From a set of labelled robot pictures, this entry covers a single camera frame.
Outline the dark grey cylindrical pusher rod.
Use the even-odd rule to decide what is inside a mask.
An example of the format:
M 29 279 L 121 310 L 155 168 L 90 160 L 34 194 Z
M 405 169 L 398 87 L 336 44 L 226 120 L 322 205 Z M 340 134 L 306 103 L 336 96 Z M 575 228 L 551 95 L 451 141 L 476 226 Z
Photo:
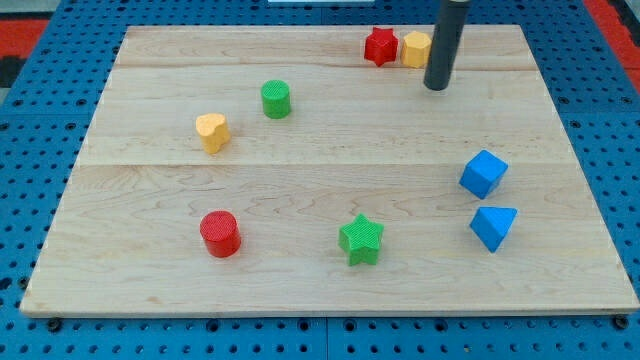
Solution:
M 449 85 L 471 0 L 442 0 L 423 83 L 433 91 Z

